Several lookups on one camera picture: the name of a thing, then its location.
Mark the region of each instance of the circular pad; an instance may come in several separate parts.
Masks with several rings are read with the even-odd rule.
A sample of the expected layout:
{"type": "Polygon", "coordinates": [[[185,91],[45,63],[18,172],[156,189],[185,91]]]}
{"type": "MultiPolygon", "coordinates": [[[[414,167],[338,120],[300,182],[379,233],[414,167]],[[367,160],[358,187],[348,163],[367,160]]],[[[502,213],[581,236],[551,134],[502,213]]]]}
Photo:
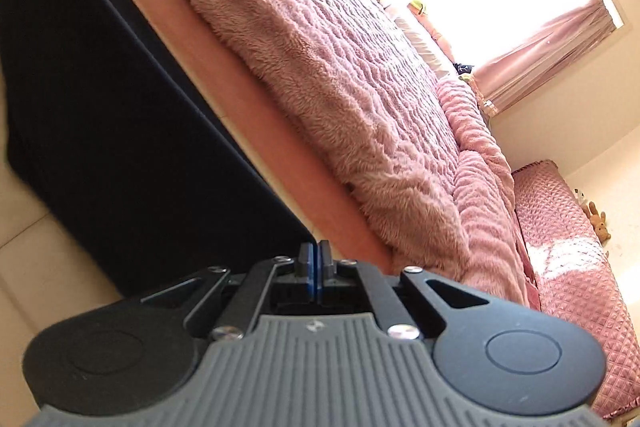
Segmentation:
{"type": "Polygon", "coordinates": [[[562,349],[555,340],[537,331],[504,331],[486,345],[486,354],[497,367],[518,375],[538,375],[558,363],[562,349]]]}
{"type": "Polygon", "coordinates": [[[145,352],[139,338],[125,331],[92,331],[81,335],[67,352],[76,369],[92,375],[110,375],[136,365],[145,352]]]}

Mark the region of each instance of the pink curtain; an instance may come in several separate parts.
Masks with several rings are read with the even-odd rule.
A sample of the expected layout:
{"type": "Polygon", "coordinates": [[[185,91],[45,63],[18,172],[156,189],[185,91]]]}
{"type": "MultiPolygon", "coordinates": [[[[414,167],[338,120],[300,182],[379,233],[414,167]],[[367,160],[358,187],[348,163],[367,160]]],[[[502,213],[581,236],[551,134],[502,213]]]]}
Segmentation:
{"type": "Polygon", "coordinates": [[[602,0],[590,0],[542,26],[512,51],[474,68],[470,84],[495,116],[538,89],[616,29],[602,0]]]}

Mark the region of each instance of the white wall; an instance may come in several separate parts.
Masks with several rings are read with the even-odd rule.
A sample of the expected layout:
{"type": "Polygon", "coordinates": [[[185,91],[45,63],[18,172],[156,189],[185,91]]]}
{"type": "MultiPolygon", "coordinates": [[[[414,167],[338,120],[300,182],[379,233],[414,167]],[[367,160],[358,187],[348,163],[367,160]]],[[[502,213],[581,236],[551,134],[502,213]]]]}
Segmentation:
{"type": "Polygon", "coordinates": [[[623,28],[492,120],[513,169],[551,158],[569,174],[640,125],[640,0],[613,1],[623,28]]]}

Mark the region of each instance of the pillow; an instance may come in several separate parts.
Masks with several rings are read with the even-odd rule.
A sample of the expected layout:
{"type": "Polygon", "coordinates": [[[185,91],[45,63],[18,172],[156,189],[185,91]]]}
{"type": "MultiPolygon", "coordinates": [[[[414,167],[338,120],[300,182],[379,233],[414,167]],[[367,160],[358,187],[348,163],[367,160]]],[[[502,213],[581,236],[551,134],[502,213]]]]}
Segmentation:
{"type": "Polygon", "coordinates": [[[451,61],[407,7],[398,8],[395,22],[438,79],[449,73],[458,76],[451,61]]]}
{"type": "Polygon", "coordinates": [[[443,51],[445,56],[454,64],[456,62],[459,62],[453,56],[453,50],[451,49],[451,44],[449,43],[449,41],[447,41],[446,38],[444,38],[442,33],[440,33],[435,28],[433,23],[429,20],[429,17],[427,17],[427,14],[423,10],[418,10],[412,4],[409,4],[408,8],[409,8],[409,11],[412,14],[414,14],[414,17],[418,19],[418,22],[422,25],[422,27],[429,32],[429,35],[431,35],[431,38],[436,42],[436,44],[443,51]]]}

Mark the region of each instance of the pink quilted bedspread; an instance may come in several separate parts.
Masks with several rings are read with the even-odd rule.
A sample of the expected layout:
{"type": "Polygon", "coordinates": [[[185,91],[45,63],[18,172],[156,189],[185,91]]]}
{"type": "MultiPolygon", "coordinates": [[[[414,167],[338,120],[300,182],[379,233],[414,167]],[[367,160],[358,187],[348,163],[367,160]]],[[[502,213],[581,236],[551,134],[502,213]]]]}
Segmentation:
{"type": "Polygon", "coordinates": [[[510,168],[470,89],[375,0],[190,0],[350,191],[396,267],[526,303],[510,168]]]}
{"type": "Polygon", "coordinates": [[[640,406],[636,333],[591,224],[552,161],[531,164],[513,177],[542,311],[589,331],[607,354],[593,408],[612,418],[640,406]]]}

